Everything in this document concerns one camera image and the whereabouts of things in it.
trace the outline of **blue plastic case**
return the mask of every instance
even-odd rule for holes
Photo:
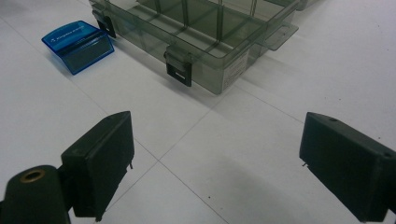
[[[85,21],[66,24],[41,39],[75,75],[114,52],[107,34]]]

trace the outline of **black plastic clip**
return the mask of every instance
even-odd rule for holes
[[[108,16],[103,16],[95,10],[92,12],[92,14],[96,18],[99,24],[99,28],[101,30],[106,31],[106,33],[111,37],[117,38],[113,23],[111,22],[111,19]]]
[[[165,52],[163,57],[166,59],[166,72],[168,75],[183,83],[184,85],[191,87],[191,63],[182,63],[170,56],[167,52]]]

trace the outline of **plastic storage container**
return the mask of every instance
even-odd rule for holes
[[[299,0],[90,0],[102,29],[166,63],[167,73],[222,93],[297,27]]]
[[[302,11],[307,7],[310,7],[312,4],[316,3],[318,0],[300,0],[300,5],[297,7],[297,10]]]
[[[75,75],[114,51],[107,34],[84,21],[62,26],[41,39]]]

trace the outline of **white label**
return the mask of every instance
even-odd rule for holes
[[[249,49],[224,69],[223,90],[231,86],[247,70]]]

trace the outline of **white tile floor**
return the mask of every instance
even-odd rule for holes
[[[359,223],[298,158],[307,111],[396,149],[396,2],[321,0],[220,96],[187,88],[122,38],[71,76],[41,42],[85,0],[0,0],[0,197],[106,115],[133,115],[134,169],[102,223]],[[73,223],[93,223],[76,218]],[[394,223],[389,212],[384,223]]]

